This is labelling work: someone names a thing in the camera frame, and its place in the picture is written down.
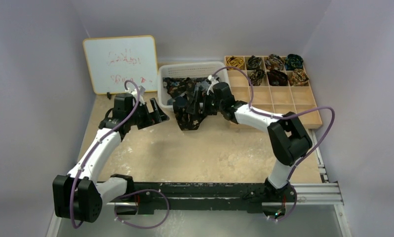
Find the black floral tie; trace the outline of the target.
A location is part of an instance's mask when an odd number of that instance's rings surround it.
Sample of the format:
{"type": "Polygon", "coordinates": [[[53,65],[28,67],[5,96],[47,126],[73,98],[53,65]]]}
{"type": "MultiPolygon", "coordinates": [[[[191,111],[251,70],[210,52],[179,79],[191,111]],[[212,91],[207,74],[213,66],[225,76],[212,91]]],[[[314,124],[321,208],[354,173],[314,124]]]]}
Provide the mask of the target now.
{"type": "Polygon", "coordinates": [[[183,96],[169,99],[167,103],[168,105],[172,105],[175,119],[182,131],[197,130],[206,116],[191,115],[186,112],[187,103],[191,100],[191,98],[189,98],[189,83],[202,82],[205,78],[188,77],[183,79],[184,84],[186,85],[186,92],[183,96]]]}

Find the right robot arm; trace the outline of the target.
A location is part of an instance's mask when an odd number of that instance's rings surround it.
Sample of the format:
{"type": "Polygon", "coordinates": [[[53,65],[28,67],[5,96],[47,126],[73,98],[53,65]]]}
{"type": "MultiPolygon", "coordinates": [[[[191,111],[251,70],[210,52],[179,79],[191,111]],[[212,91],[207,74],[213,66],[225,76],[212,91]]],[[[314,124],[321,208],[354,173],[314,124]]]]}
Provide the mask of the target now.
{"type": "Polygon", "coordinates": [[[185,105],[177,99],[174,111],[182,112],[188,124],[196,126],[196,119],[221,113],[223,118],[235,124],[243,124],[267,133],[276,158],[272,172],[266,178],[265,195],[276,201],[290,186],[290,177],[298,161],[312,150],[313,143],[296,113],[275,114],[254,108],[250,103],[237,100],[225,82],[198,87],[192,97],[183,96],[185,105]]]}

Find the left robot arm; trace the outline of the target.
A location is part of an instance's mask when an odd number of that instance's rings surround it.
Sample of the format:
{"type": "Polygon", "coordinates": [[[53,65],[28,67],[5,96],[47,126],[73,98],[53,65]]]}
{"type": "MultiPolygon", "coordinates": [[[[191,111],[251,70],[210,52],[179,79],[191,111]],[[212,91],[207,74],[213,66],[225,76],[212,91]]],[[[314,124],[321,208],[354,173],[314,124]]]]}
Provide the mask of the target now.
{"type": "Polygon", "coordinates": [[[57,175],[53,180],[57,217],[70,219],[78,228],[83,222],[95,222],[103,205],[117,198],[128,202],[138,194],[129,175],[114,174],[104,183],[97,180],[107,160],[133,126],[143,129],[169,120],[154,98],[150,103],[151,111],[138,92],[115,96],[113,107],[105,113],[81,160],[66,175],[57,175]]]}

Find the grey blue patterned tie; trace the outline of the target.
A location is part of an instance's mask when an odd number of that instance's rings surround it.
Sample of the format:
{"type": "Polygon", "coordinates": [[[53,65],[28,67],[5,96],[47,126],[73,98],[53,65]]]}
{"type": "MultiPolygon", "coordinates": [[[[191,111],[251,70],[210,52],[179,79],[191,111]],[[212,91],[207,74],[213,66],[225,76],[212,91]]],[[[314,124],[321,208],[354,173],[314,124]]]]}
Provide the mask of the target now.
{"type": "Polygon", "coordinates": [[[198,88],[202,89],[203,91],[205,91],[205,93],[207,92],[207,89],[209,87],[209,81],[208,79],[204,79],[202,82],[199,82],[198,84],[198,88]]]}

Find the dark colourful patterned tie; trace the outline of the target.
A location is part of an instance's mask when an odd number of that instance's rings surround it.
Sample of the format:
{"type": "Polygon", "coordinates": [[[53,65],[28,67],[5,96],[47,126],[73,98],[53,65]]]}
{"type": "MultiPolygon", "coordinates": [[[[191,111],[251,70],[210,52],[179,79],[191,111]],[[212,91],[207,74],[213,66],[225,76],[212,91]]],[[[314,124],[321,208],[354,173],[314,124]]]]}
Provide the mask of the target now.
{"type": "Polygon", "coordinates": [[[182,78],[163,78],[162,85],[166,89],[168,95],[173,99],[183,96],[186,92],[186,85],[182,78]]]}

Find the white plastic basket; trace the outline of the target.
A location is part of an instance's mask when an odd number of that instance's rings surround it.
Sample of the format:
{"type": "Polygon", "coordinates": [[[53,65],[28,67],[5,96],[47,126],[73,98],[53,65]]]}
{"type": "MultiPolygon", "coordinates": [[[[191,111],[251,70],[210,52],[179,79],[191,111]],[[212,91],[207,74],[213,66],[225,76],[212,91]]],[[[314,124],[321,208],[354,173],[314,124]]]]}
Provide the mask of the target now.
{"type": "Polygon", "coordinates": [[[168,105],[168,100],[172,97],[163,86],[163,78],[207,78],[218,69],[224,67],[224,63],[219,61],[181,63],[161,66],[158,70],[158,105],[169,112],[173,111],[172,105],[168,105]]]}

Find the yellow rolled tie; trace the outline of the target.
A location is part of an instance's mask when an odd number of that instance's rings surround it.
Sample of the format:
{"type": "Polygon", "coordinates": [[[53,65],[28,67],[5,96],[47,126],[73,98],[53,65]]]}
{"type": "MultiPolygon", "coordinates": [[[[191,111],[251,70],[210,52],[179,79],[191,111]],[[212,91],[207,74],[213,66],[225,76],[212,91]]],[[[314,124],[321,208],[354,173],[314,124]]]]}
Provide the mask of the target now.
{"type": "Polygon", "coordinates": [[[226,66],[239,68],[241,70],[245,69],[245,59],[239,56],[229,56],[226,57],[226,66]]]}

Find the dark olive rolled tie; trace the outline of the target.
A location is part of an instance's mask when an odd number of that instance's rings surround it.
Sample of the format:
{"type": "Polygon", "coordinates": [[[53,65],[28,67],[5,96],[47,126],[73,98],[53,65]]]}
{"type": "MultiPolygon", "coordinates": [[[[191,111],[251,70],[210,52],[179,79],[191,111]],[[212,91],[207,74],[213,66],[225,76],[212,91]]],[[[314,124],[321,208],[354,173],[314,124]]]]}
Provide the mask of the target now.
{"type": "Polygon", "coordinates": [[[247,69],[248,70],[257,70],[262,68],[262,58],[252,55],[247,60],[247,69]]]}

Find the dark maroon rolled tie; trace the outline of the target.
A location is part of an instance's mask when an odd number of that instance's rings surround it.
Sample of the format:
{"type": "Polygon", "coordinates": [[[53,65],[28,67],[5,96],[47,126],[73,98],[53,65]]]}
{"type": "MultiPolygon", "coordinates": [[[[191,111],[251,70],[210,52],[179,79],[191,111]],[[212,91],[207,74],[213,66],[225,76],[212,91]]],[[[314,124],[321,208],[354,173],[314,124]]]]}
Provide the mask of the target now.
{"type": "Polygon", "coordinates": [[[287,86],[288,76],[278,70],[271,70],[267,72],[268,82],[271,86],[287,86]]]}

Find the wooden compartment tray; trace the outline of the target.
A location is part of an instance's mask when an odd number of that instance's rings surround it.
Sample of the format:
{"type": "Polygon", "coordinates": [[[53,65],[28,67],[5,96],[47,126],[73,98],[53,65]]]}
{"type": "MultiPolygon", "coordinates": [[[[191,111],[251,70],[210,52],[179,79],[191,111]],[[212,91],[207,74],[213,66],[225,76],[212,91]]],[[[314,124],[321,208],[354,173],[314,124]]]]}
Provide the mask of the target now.
{"type": "MultiPolygon", "coordinates": [[[[265,58],[268,56],[258,56],[262,58],[262,68],[265,77],[261,86],[253,86],[248,77],[252,70],[247,69],[247,60],[251,55],[239,55],[245,59],[245,69],[229,67],[227,74],[231,85],[231,90],[236,100],[252,102],[252,106],[267,112],[285,114],[287,112],[301,113],[316,107],[316,101],[311,89],[310,81],[307,86],[290,86],[289,79],[287,86],[271,86],[268,82],[265,66],[265,58]]],[[[288,78],[293,71],[280,70],[286,73],[288,78]]]]}

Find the brown patterned rolled tie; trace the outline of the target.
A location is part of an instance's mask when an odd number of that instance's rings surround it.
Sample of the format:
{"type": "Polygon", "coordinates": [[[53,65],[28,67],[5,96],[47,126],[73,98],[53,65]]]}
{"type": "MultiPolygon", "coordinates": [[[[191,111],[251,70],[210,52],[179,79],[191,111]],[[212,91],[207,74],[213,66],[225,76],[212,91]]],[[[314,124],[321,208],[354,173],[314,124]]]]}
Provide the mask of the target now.
{"type": "Polygon", "coordinates": [[[266,69],[271,71],[271,70],[283,70],[284,69],[284,60],[276,55],[276,54],[270,54],[265,58],[265,66],[266,69]]]}

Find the dark green rolled tie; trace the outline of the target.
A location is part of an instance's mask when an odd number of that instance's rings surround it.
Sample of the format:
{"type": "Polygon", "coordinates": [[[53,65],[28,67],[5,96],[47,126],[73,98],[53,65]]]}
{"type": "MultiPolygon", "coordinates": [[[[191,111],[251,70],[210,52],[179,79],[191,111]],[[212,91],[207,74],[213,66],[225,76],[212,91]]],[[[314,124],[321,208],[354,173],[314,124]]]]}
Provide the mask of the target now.
{"type": "Polygon", "coordinates": [[[298,54],[288,54],[285,59],[285,69],[293,71],[295,69],[303,69],[304,60],[298,54]]]}

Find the orange brown rolled tie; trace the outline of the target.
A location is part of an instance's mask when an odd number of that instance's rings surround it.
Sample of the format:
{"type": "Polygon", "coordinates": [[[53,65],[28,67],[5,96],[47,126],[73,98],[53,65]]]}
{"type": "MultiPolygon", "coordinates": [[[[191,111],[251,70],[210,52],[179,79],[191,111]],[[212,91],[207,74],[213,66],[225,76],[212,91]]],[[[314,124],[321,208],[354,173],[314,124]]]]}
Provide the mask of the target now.
{"type": "Polygon", "coordinates": [[[309,77],[303,69],[294,69],[288,79],[290,86],[307,86],[309,84],[309,77]]]}

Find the white whiteboard orange frame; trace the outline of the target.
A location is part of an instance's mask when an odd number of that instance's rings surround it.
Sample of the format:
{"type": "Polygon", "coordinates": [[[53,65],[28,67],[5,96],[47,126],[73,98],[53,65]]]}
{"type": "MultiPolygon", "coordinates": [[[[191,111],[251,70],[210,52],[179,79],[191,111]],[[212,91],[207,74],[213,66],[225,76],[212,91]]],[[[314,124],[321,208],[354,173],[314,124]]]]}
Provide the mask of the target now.
{"type": "Polygon", "coordinates": [[[158,89],[158,62],[153,36],[90,38],[82,42],[95,94],[125,91],[132,80],[147,92],[158,89]]]}

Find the aluminium rail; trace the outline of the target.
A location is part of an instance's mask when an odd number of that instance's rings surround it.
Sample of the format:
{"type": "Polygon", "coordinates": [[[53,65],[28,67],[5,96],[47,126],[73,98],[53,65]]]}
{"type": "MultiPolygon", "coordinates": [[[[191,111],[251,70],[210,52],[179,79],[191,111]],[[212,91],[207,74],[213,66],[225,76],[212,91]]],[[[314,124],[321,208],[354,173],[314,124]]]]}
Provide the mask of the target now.
{"type": "Polygon", "coordinates": [[[337,183],[330,183],[318,148],[299,165],[290,178],[293,187],[287,187],[280,195],[268,194],[265,183],[258,189],[263,206],[290,208],[293,204],[335,205],[341,204],[342,196],[337,183]]]}

